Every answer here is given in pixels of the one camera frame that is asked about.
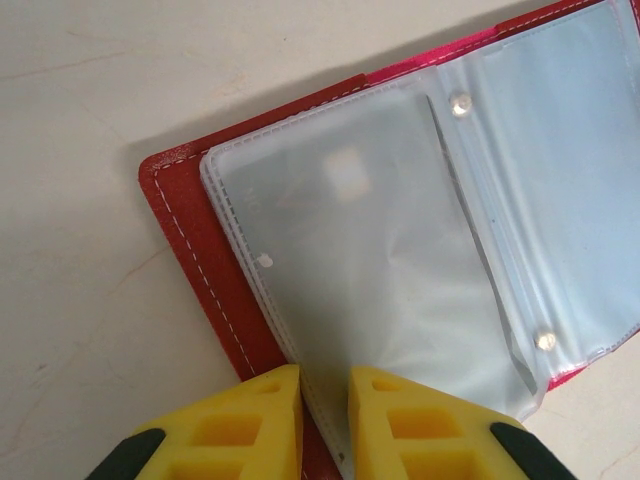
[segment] red card holder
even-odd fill
[[[142,190],[233,367],[242,380],[287,363],[253,296],[200,180],[212,147],[305,110],[437,65],[602,0],[561,1],[370,74],[360,74],[206,137],[155,154],[141,164]],[[632,0],[640,25],[638,0]],[[553,379],[553,388],[578,371]],[[305,412],[303,478],[339,479],[311,417]]]

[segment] metal rivet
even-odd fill
[[[258,260],[258,263],[264,268],[273,267],[273,260],[266,253],[260,254],[260,256],[257,258],[257,260]]]
[[[471,95],[468,93],[460,93],[452,96],[450,103],[453,116],[460,118],[469,114],[473,105],[473,100],[471,99]]]
[[[538,335],[536,338],[536,347],[545,352],[553,350],[556,346],[556,335],[552,332],[544,332]]]

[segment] plastic page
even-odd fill
[[[430,97],[441,104],[433,69],[230,142],[202,164],[345,478],[352,365],[514,416],[541,394],[461,207]]]
[[[557,376],[616,348],[640,326],[640,48],[629,2],[588,7],[439,72],[445,95],[473,99],[454,122],[465,151],[456,160],[484,210],[474,218],[489,222],[478,231],[499,291],[518,306],[509,318],[531,344],[556,341],[529,364]]]

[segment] white surface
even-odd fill
[[[512,2],[0,0],[0,477],[83,478],[237,381],[143,158],[540,5]],[[580,479],[640,475],[638,364],[640,337],[527,422]]]

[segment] yellow object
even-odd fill
[[[299,376],[285,365],[141,426],[166,438],[136,480],[299,480]]]
[[[371,367],[351,370],[356,480],[527,480],[489,426],[514,419]]]

